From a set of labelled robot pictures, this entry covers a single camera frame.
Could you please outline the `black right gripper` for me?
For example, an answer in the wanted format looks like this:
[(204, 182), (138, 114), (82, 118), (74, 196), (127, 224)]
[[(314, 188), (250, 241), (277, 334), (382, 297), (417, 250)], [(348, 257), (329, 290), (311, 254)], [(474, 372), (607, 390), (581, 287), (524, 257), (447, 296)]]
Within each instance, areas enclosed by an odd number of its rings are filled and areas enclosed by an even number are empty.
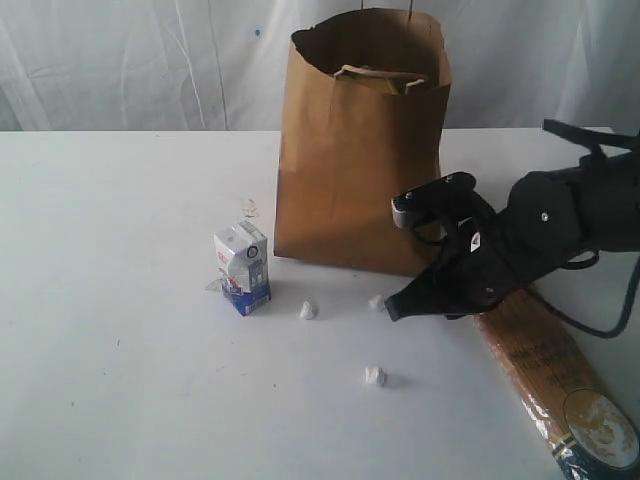
[(506, 207), (473, 224), (453, 261), (435, 261), (385, 300), (392, 321), (420, 315), (456, 320), (480, 315), (515, 290), (591, 250), (575, 182), (531, 172)]

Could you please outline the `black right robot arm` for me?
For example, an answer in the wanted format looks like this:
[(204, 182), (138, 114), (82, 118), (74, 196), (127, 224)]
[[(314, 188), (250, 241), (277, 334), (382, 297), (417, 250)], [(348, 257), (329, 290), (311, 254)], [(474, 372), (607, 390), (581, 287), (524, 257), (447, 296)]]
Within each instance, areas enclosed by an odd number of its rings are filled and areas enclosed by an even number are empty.
[(639, 249), (639, 155), (587, 155), (578, 166), (532, 171), (496, 211), (455, 172), (396, 196), (394, 221), (444, 231), (435, 260), (385, 307), (394, 321), (485, 313), (557, 269), (594, 265), (601, 252)]

